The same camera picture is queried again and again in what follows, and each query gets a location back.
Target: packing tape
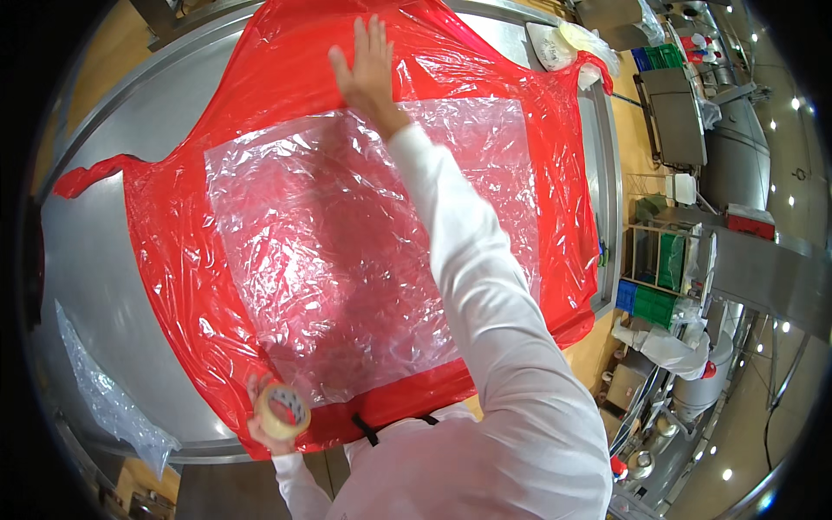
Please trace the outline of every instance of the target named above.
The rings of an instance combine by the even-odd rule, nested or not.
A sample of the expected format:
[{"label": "packing tape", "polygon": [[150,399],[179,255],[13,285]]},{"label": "packing tape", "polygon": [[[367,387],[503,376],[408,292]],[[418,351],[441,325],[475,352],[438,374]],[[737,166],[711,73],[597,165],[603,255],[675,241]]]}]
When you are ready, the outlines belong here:
[{"label": "packing tape", "polygon": [[[295,418],[295,423],[279,418],[270,406],[271,401],[283,407]],[[290,386],[272,383],[260,393],[255,403],[255,413],[260,416],[260,426],[271,437],[292,440],[310,425],[312,411]]]}]

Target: red plastic apron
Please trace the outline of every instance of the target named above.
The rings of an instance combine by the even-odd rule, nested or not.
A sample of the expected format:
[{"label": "red plastic apron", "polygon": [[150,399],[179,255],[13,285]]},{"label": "red plastic apron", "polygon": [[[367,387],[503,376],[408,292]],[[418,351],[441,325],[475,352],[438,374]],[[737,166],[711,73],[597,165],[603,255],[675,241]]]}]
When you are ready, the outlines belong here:
[{"label": "red plastic apron", "polygon": [[[61,177],[54,193],[73,198],[123,171],[136,263],[159,324],[197,391],[240,437],[252,458],[266,449],[245,427],[249,374],[272,370],[227,267],[206,195],[203,156],[246,132],[343,106],[327,50],[352,48],[353,21],[377,12],[395,41],[397,100],[501,97],[527,113],[528,150],[540,207],[541,309],[561,348],[592,328],[597,234],[584,175],[577,75],[585,62],[612,81],[603,62],[580,52],[558,72],[534,72],[500,55],[438,0],[266,2],[243,31],[217,92],[189,136],[163,161],[119,155]],[[355,440],[353,413],[372,427],[427,414],[475,393],[461,359],[315,409],[301,451]]]}]

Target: green crate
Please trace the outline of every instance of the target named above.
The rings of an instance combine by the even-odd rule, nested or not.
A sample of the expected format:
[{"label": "green crate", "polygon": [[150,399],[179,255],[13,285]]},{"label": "green crate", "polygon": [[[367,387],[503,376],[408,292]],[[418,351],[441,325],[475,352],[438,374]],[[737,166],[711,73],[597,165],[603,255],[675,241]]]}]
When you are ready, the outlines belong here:
[{"label": "green crate", "polygon": [[661,254],[659,255],[659,280],[656,285],[679,292],[681,290],[681,271],[685,260],[685,237],[661,234]]},{"label": "green crate", "polygon": [[672,43],[665,43],[659,47],[644,47],[644,52],[654,69],[683,67],[679,49]]},{"label": "green crate", "polygon": [[672,43],[665,43],[664,45],[660,45],[658,49],[662,59],[664,59],[665,65],[667,65],[667,68],[684,67],[684,62],[681,59],[681,53],[675,45]]},{"label": "green crate", "polygon": [[674,295],[652,287],[639,285],[636,290],[636,303],[633,305],[632,314],[665,329],[670,329],[675,304],[676,297]]},{"label": "green crate", "polygon": [[654,71],[660,68],[667,68],[658,47],[644,47],[644,53],[647,55],[647,59],[650,60],[650,65]]}]

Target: white sleeve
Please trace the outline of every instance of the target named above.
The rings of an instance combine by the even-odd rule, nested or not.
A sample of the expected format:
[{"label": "white sleeve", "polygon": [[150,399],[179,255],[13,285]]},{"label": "white sleeve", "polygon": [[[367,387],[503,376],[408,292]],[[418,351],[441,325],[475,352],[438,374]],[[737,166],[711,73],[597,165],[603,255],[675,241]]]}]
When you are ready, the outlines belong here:
[{"label": "white sleeve", "polygon": [[275,479],[280,496],[292,515],[292,520],[323,520],[332,501],[315,483],[312,473],[300,453],[289,453],[271,458],[275,465]]},{"label": "white sleeve", "polygon": [[[612,471],[601,416],[549,334],[494,209],[450,151],[418,126],[397,132],[388,150],[430,235],[431,271],[479,392],[485,432],[547,450],[557,461],[547,469],[578,477],[564,484],[575,488],[567,494],[583,496],[589,487],[608,501]],[[599,503],[606,508],[603,497]]]}]

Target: black strap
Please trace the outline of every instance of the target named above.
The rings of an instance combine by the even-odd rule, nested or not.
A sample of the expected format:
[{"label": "black strap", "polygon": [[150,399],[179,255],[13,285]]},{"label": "black strap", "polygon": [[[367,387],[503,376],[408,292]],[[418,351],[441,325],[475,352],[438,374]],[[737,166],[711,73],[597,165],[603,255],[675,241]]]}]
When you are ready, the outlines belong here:
[{"label": "black strap", "polygon": [[422,417],[420,417],[420,419],[422,419],[425,423],[430,424],[431,426],[434,426],[436,423],[439,422],[439,419],[435,418],[431,414],[423,415]]},{"label": "black strap", "polygon": [[356,412],[353,414],[353,423],[359,427],[359,429],[364,432],[364,435],[367,436],[367,440],[369,440],[370,446],[375,446],[379,443],[379,436],[375,434],[373,429],[369,426],[369,424],[365,423],[361,416]]},{"label": "black strap", "polygon": [[[431,426],[434,426],[435,424],[437,424],[439,422],[439,419],[435,418],[431,414],[423,415],[422,417],[419,417],[419,418],[422,419],[425,423],[430,424]],[[376,444],[379,443],[379,436],[375,434],[375,430],[373,430],[369,426],[369,424],[364,422],[364,420],[361,418],[361,416],[358,414],[358,412],[353,414],[353,423],[356,426],[358,426],[359,429],[362,432],[364,432],[364,435],[367,437],[367,440],[369,441],[370,446],[375,446]]]}]

